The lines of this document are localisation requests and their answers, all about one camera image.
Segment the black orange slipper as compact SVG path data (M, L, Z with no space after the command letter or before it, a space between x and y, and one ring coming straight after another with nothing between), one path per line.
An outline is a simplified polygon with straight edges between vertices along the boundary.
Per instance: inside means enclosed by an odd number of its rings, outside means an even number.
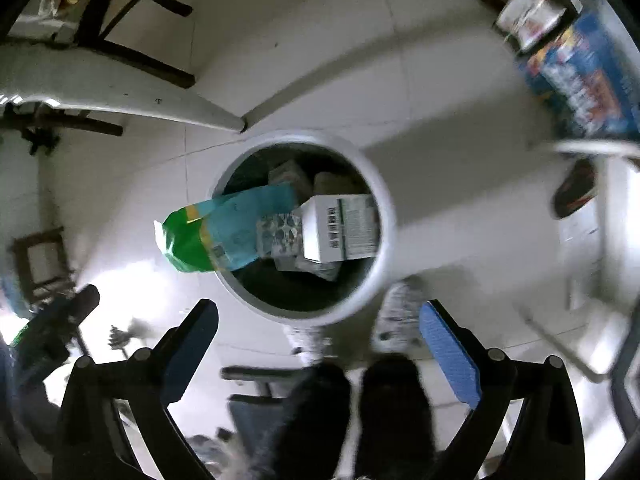
M589 158L578 159L553 194L551 206L557 219L569 217L597 196L597 170Z

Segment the white round trash bin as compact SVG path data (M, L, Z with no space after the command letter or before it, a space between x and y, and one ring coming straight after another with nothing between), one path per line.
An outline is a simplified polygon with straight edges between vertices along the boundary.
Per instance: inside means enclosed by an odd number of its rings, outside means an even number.
M322 148L322 150L342 156L355 168L364 183L370 188L378 207L381 232L378 253L370 264L369 270L345 299L314 312L297 312L273 307L248 292L228 271L218 272L216 280L244 307L272 322L294 326L331 325L357 314L374 298L382 289L385 274L390 266L390 260L392 260L397 233L396 210L383 177L370 159L354 144L336 134L304 129L274 130L259 136L252 136L244 141L241 144L243 151L224 167L224 171L215 182L210 194L217 196L224 192L224 188L231 180L236 168L241 166L242 162L250 155L264 148L293 144L303 144L308 148Z

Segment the left black trouser leg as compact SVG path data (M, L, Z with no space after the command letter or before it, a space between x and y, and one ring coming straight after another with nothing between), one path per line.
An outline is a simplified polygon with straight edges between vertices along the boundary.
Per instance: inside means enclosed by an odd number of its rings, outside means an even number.
M321 362L302 370L282 413L258 446L249 479L332 479L350 421L352 386L343 370Z

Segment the small dark wooden stool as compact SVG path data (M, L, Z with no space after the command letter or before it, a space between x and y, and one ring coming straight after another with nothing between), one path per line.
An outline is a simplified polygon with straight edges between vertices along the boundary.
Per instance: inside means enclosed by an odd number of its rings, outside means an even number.
M10 246L18 284L29 306L70 292L75 287L63 233L60 226L14 238Z

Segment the blue printed cardboard box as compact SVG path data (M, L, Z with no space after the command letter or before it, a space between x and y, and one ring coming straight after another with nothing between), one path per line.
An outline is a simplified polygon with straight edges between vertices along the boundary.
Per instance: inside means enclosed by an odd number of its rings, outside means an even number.
M594 14L580 16L520 69L561 138L639 140L637 92Z

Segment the blue green snack bag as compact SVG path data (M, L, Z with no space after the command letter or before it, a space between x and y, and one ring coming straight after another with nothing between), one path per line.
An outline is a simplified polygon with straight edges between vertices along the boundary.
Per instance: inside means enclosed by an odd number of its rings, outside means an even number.
M288 183L215 196L155 222L155 243L182 273L239 270L258 258L257 222L289 214L297 205Z

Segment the left grey fuzzy slipper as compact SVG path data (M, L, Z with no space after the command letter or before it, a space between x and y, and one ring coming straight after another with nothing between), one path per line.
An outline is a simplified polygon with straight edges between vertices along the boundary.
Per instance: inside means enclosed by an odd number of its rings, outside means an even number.
M320 327L285 325L283 333L291 347L292 356L304 367L316 365L330 356L331 339Z

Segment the blister pill pack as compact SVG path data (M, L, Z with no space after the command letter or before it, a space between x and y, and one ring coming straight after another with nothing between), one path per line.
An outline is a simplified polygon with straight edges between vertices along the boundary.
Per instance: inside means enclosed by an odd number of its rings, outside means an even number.
M256 223L260 258L296 257L303 247L302 219L298 214L270 214Z

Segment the white cardboard box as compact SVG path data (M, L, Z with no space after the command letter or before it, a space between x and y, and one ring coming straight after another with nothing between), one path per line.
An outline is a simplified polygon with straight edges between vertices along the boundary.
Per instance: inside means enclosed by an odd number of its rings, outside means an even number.
M306 259L334 263L376 256L380 224L372 195L315 195L297 213Z

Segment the dark wooden chair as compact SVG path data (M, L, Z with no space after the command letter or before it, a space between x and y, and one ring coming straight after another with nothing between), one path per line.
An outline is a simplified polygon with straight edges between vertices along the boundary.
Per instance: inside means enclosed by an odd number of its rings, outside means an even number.
M48 41L104 54L183 89L195 84L195 77L140 51L108 39L111 32L143 0L40 0L39 14L56 21ZM149 0L164 10L187 18L192 8L179 0Z

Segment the checkered tile pattern table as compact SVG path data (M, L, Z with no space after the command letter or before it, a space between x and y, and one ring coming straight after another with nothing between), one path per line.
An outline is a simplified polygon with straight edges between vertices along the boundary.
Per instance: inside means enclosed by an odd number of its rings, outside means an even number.
M241 133L243 118L197 93L87 49L1 45L1 101L44 103Z

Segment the right black trouser leg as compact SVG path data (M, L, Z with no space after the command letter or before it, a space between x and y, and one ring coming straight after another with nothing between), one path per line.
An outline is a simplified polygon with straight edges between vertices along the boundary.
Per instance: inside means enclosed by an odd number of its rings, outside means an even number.
M427 479L435 467L430 401L416 364L386 354L364 372L358 405L357 479Z

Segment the right grey fuzzy slipper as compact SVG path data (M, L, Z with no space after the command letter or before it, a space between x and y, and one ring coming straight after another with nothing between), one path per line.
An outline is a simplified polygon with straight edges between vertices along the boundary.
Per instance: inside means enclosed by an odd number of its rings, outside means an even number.
M411 275L386 290L370 338L377 354L407 354L422 344L419 330L421 307L427 302L425 284Z

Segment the black trouser leg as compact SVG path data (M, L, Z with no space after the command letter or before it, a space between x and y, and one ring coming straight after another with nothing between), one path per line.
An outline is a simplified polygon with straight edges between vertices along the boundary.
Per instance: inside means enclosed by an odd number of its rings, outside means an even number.
M358 405L357 479L427 479L435 467L430 401L416 364L386 354L364 372Z
M332 479L350 421L352 386L343 370L321 362L302 370L282 413L258 446L249 479Z

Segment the grey fuzzy slipper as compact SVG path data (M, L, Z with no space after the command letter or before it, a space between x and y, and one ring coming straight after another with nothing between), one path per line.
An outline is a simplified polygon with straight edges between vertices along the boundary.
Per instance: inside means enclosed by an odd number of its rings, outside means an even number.
M283 333L291 347L292 356L304 367L316 365L330 356L331 339L320 327L285 325Z
M419 330L421 307L427 302L425 284L411 275L386 290L370 338L377 354L407 354L422 344Z

